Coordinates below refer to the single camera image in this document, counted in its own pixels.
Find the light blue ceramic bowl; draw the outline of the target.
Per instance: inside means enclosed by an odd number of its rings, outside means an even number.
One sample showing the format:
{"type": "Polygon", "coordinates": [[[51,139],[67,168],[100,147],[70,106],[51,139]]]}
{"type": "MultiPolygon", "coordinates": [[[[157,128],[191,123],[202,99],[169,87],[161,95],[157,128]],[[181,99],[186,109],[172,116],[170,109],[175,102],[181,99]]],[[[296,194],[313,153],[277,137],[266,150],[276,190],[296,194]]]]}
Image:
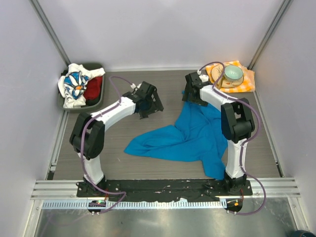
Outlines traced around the light blue ceramic bowl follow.
{"type": "Polygon", "coordinates": [[[243,71],[238,66],[228,65],[224,69],[224,76],[229,81],[236,81],[243,77],[243,71]]]}

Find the cream floral plate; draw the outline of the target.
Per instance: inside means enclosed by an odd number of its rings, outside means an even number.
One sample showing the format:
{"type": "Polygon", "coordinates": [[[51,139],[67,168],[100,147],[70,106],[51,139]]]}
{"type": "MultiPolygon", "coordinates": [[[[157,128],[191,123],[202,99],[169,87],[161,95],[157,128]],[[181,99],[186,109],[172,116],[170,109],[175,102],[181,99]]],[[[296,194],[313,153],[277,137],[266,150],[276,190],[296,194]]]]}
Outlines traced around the cream floral plate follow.
{"type": "Polygon", "coordinates": [[[229,81],[224,76],[225,67],[223,68],[221,64],[217,64],[211,70],[211,77],[213,81],[218,81],[216,87],[228,89],[228,88],[235,88],[235,87],[240,86],[244,81],[244,76],[239,80],[229,81]]]}

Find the orange checkered cloth napkin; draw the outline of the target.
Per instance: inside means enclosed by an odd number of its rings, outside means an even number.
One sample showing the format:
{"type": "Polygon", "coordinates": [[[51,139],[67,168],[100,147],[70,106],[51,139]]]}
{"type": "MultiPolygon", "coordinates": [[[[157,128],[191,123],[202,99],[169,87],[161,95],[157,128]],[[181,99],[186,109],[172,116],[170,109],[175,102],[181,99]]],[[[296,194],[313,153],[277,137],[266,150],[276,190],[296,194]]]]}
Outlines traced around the orange checkered cloth napkin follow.
{"type": "MultiPolygon", "coordinates": [[[[248,70],[244,67],[238,60],[225,62],[225,66],[234,65],[239,67],[242,72],[243,76],[240,80],[230,82],[224,76],[218,82],[217,88],[224,93],[243,93],[243,92],[253,92],[255,91],[255,81],[254,75],[255,73],[252,70],[248,70]]],[[[220,64],[212,64],[206,66],[206,72],[210,78],[210,81],[214,83],[220,76],[223,70],[223,66],[220,64]]]]}

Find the blue t shirt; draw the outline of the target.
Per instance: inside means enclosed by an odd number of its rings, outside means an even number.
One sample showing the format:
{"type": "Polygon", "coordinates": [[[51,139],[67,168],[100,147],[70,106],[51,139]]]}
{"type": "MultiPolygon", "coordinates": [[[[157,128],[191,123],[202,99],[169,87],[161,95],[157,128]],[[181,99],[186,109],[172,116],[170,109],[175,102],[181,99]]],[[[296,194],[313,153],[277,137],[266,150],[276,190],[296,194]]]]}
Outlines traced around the blue t shirt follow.
{"type": "Polygon", "coordinates": [[[206,176],[222,180],[222,161],[228,141],[221,130],[221,113],[212,105],[185,102],[173,125],[149,131],[132,139],[124,152],[163,160],[201,161],[206,176]]]}

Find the white flower print t shirt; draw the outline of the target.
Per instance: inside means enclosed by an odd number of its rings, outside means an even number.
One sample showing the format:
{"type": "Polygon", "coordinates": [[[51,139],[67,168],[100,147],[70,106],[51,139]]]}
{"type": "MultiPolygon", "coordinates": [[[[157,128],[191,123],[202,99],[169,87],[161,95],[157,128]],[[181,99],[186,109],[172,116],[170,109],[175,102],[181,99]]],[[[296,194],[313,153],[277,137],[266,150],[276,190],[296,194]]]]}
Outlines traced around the white flower print t shirt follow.
{"type": "Polygon", "coordinates": [[[96,77],[105,74],[103,67],[97,66],[96,69],[89,70],[82,64],[71,63],[68,72],[61,76],[58,81],[59,92],[64,98],[64,109],[78,109],[86,105],[84,92],[87,90],[88,83],[96,77]]]}

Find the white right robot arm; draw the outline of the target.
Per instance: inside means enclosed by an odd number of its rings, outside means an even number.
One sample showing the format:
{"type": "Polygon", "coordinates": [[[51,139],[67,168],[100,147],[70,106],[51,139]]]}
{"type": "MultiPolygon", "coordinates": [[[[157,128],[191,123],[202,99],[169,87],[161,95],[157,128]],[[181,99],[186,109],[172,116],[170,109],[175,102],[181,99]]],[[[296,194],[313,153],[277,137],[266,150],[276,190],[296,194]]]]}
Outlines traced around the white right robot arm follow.
{"type": "Polygon", "coordinates": [[[243,163],[245,152],[255,123],[246,99],[237,99],[218,90],[197,72],[185,75],[186,86],[182,100],[215,107],[221,113],[221,130],[228,140],[228,160],[223,189],[234,195],[246,185],[247,175],[243,163]]]}

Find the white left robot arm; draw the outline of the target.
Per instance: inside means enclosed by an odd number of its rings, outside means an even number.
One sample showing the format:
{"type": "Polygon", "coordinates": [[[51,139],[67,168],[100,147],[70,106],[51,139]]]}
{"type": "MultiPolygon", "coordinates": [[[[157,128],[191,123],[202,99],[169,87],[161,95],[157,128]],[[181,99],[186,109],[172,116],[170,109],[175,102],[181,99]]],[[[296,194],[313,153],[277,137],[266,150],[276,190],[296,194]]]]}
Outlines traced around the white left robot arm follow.
{"type": "Polygon", "coordinates": [[[83,169],[83,181],[78,183],[78,189],[90,192],[94,197],[107,192],[100,162],[106,131],[127,116],[138,114],[144,119],[163,111],[154,85],[144,81],[131,87],[132,91],[120,95],[112,105],[91,114],[80,113],[71,133],[70,144],[80,157],[83,169]]]}

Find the dark grey plastic basket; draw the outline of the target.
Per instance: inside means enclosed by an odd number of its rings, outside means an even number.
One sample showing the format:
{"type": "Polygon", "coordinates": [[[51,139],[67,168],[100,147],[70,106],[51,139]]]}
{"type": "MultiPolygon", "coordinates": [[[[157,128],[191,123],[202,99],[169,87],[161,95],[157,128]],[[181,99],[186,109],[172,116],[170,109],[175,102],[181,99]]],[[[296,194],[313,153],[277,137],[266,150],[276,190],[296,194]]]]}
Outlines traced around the dark grey plastic basket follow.
{"type": "Polygon", "coordinates": [[[101,103],[105,70],[99,63],[71,63],[57,83],[57,105],[65,111],[88,111],[101,103]]]}

